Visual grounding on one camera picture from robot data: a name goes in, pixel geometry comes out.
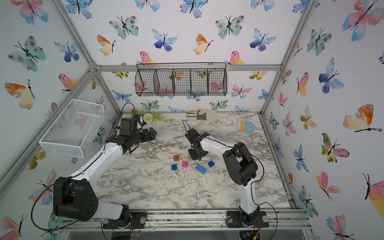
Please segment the pink lego brick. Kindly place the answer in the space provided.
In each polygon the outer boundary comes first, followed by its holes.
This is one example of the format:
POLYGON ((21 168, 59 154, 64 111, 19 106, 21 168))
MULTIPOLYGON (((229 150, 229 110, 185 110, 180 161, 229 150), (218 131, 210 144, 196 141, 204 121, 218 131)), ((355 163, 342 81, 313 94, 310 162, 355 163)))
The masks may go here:
POLYGON ((189 163, 188 162, 186 162, 186 161, 184 161, 183 163, 182 163, 182 167, 183 168, 187 168, 189 166, 189 163))

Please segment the long blue lego brick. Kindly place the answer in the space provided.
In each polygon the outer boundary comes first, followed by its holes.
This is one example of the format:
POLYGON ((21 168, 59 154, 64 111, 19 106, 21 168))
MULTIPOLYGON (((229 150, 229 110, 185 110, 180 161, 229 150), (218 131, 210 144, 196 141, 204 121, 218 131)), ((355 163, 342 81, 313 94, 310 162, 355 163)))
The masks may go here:
POLYGON ((202 166, 200 166, 200 165, 197 165, 197 166, 196 166, 196 171, 199 172, 200 174, 205 175, 205 174, 207 173, 208 170, 207 170, 205 167, 202 167, 202 166))

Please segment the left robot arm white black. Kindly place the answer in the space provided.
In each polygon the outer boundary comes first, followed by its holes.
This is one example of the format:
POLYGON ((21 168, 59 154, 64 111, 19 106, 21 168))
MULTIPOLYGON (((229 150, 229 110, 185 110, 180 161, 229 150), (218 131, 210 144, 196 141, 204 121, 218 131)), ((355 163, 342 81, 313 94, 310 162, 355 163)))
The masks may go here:
POLYGON ((98 199, 94 188, 106 170, 126 152, 132 153, 133 146, 155 140, 153 128, 114 135, 83 167, 69 177, 58 178, 53 185, 53 213, 55 216, 87 222, 89 220, 110 220, 125 227, 131 223, 129 207, 122 204, 103 202, 98 199))

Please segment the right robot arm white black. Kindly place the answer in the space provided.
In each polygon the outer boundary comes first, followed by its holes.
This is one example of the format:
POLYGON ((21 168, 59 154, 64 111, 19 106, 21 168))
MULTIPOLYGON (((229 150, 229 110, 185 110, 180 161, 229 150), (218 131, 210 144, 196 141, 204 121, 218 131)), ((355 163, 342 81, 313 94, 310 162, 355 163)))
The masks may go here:
POLYGON ((230 178, 239 186, 240 209, 247 215, 253 214, 257 205, 251 188, 258 166, 246 145, 225 143, 207 133, 200 135, 195 129, 188 130, 186 138, 191 144, 189 154, 193 160, 200 160, 208 153, 224 160, 230 178))

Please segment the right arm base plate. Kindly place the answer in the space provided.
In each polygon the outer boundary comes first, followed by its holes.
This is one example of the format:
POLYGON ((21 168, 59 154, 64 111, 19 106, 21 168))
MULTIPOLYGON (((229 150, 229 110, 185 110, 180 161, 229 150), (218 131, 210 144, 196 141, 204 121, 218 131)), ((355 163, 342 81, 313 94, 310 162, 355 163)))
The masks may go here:
POLYGON ((227 211, 225 223, 229 228, 268 228, 269 218, 266 212, 260 210, 250 215, 243 211, 227 211))

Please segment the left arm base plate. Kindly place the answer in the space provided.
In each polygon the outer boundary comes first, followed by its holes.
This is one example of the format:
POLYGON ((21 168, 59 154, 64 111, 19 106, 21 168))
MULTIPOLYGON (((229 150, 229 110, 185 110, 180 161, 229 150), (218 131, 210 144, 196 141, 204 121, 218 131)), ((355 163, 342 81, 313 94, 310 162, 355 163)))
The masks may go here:
POLYGON ((141 230, 145 228, 147 222, 146 212, 125 212, 117 220, 109 220, 108 223, 102 224, 106 230, 141 230))

